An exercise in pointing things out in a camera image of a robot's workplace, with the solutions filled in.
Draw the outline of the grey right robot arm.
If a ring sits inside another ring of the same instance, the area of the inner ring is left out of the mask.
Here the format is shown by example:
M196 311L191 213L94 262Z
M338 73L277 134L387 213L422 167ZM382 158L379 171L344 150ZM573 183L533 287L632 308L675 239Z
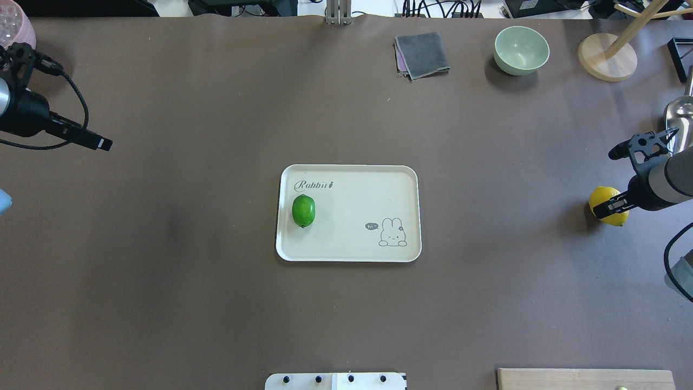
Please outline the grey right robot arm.
M590 206L602 222L633 209L658 211L691 200L691 146L683 146L680 129L638 133L609 151L611 160L629 158L635 175L625 192L597 197Z

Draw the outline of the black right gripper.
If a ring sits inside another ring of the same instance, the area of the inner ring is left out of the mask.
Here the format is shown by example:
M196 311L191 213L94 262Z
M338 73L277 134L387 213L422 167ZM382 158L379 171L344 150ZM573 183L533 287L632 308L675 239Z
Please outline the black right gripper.
M672 156L668 145L677 132L677 128L672 128L660 133L638 133L609 151L611 160L629 158L635 175L626 192L593 207L597 219L603 220L636 207L658 211L680 203L680 192L666 173L666 163Z

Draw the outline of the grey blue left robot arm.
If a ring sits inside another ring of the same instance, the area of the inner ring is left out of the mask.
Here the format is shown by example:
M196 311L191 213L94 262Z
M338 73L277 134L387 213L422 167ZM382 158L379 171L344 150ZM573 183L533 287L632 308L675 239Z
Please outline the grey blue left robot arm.
M84 110L82 123L69 120L50 110L49 101L28 89L34 70L64 77L72 87ZM91 150L108 151L113 142L88 129L89 109L71 77L62 65L36 51L27 43L12 43L2 48L1 130L10 135L29 138L45 132L62 140L52 146L30 146L2 140L2 144L35 151L57 149L77 144Z

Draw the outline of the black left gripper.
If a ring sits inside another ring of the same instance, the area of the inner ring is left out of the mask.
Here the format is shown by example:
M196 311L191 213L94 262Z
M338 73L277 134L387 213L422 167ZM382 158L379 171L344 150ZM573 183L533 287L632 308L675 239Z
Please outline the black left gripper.
M24 138L45 131L91 150L110 151L112 140L52 113L47 99L28 89L34 70L52 76L63 74L59 62L27 43L13 43L8 49L2 47L2 131Z

